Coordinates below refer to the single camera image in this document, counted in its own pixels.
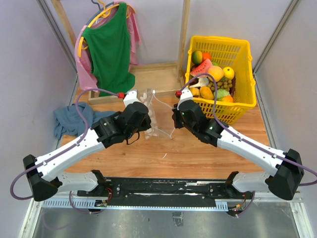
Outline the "clear polka dot zip bag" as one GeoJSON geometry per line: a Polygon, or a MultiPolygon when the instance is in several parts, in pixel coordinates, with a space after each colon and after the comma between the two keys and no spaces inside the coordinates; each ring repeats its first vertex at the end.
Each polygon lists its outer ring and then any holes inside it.
{"type": "Polygon", "coordinates": [[[163,138],[171,140],[175,131],[172,105],[160,100],[154,89],[138,92],[138,99],[149,109],[151,119],[151,128],[145,131],[145,139],[163,138]]]}

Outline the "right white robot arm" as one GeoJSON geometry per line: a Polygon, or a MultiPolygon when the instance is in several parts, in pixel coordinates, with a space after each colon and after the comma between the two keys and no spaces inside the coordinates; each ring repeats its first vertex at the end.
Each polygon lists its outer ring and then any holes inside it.
{"type": "Polygon", "coordinates": [[[206,118],[192,100],[174,104],[172,111],[175,128],[184,127],[202,143],[234,152],[263,169],[256,173],[232,172],[224,186],[229,198],[247,191],[269,191],[283,200],[293,199],[304,176],[297,151],[284,152],[245,137],[224,122],[206,118]]]}

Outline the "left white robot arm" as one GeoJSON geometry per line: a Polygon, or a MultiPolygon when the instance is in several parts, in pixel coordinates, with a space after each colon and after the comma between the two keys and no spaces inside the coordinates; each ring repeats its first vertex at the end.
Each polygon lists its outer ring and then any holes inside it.
{"type": "Polygon", "coordinates": [[[101,118],[80,136],[46,155],[28,155],[23,159],[27,179],[35,201],[45,201],[57,193],[77,191],[88,196],[104,195],[107,182],[99,170],[87,173],[66,173],[65,169],[81,159],[114,144],[128,142],[151,127],[148,108],[134,102],[124,111],[101,118]]]}

